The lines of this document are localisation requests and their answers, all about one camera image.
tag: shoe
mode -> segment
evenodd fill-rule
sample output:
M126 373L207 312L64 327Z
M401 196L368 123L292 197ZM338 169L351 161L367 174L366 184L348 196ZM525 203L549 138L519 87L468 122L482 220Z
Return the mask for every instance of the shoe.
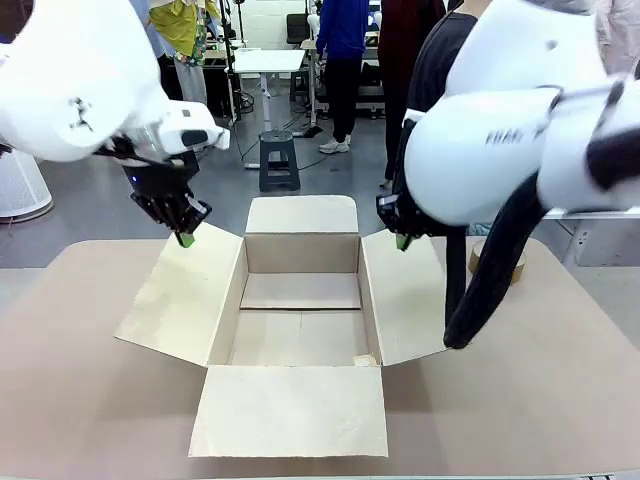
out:
M332 138L329 143L325 143L324 145L320 145L318 147L320 153L325 153L327 155L333 155L334 153L345 153L349 151L349 145L347 145L346 140L342 143L336 141L335 138Z

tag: black shirt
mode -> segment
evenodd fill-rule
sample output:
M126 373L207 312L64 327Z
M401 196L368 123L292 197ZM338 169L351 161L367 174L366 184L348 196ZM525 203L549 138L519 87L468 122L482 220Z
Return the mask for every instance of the black shirt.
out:
M413 69L407 107L426 112L444 95L449 70L477 19L452 12L431 31Z

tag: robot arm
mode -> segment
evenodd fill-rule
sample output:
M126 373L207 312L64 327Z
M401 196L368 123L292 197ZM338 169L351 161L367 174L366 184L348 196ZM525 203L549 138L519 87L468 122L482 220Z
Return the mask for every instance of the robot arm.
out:
M192 151L228 148L229 132L205 105L168 99L129 2L37 2L0 56L0 143L57 162L118 158L132 198L188 246L211 211L187 184Z
M378 212L400 249L424 234L447 236L449 347L465 347L489 320L551 208L640 203L640 83L606 77L594 19L581 4L494 0L458 55L445 97L427 113L407 114L403 162ZM500 55L479 54L496 51L491 42ZM492 221L465 293L455 232Z

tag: cardboard box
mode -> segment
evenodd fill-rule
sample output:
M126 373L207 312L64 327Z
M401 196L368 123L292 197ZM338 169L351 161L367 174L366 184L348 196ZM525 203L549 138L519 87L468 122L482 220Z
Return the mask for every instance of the cardboard box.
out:
M207 368L190 456L384 457L381 368L445 349L444 298L428 239L360 238L347 197L258 198L244 238L171 238L116 337Z

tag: yellow shirt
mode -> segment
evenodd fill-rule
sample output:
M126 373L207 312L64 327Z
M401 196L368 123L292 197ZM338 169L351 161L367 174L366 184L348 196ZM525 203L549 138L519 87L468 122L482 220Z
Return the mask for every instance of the yellow shirt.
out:
M206 0L205 6L212 17L220 19L220 12L212 0ZM186 5L182 0L174 0L152 8L149 19L176 51L186 56L191 55L198 21L198 6L195 3Z

